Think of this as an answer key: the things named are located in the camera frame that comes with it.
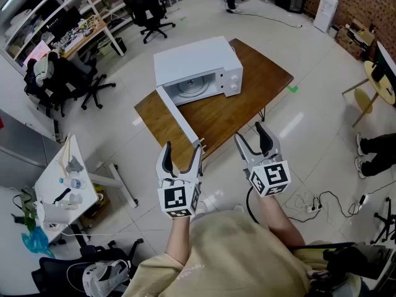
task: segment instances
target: beige shirt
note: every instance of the beige shirt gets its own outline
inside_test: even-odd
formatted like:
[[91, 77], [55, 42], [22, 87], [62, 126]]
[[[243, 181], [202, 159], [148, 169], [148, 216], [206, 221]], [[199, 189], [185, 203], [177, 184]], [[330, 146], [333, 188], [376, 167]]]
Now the beige shirt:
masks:
[[167, 254], [146, 260], [123, 296], [292, 297], [309, 290], [306, 272], [312, 268], [245, 213], [198, 219], [191, 225], [190, 243], [185, 266]]

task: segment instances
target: brick wall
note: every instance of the brick wall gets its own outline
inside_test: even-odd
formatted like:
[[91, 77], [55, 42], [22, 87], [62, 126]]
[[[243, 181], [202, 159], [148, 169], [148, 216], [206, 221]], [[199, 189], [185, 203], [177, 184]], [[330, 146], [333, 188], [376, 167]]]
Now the brick wall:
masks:
[[[304, 10], [314, 17], [320, 0], [306, 0]], [[396, 0], [338, 0], [333, 23], [345, 25], [356, 18], [367, 28], [376, 26], [376, 38], [396, 62]]]

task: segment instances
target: blue plastic bag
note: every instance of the blue plastic bag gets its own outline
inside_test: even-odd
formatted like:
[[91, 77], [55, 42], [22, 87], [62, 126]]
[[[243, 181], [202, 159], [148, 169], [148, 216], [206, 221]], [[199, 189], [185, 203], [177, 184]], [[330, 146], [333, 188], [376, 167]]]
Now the blue plastic bag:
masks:
[[21, 233], [22, 241], [26, 248], [32, 253], [44, 253], [49, 257], [55, 258], [54, 254], [48, 249], [48, 238], [44, 231], [36, 226], [29, 235]]

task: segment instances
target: microwave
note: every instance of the microwave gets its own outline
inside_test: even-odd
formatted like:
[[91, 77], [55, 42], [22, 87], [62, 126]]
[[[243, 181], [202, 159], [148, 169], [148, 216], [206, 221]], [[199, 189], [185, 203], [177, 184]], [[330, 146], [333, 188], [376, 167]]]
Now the microwave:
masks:
[[225, 37], [197, 41], [154, 55], [157, 92], [196, 148], [198, 138], [177, 106], [203, 98], [241, 93], [243, 67]]

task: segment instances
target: power strip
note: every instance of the power strip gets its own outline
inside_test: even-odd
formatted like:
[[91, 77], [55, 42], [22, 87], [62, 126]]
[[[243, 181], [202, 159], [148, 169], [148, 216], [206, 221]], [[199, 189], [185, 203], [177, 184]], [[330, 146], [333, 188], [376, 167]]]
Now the power strip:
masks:
[[316, 207], [313, 205], [306, 205], [306, 207], [307, 207], [307, 213], [317, 212], [322, 209], [321, 205], [317, 205]]

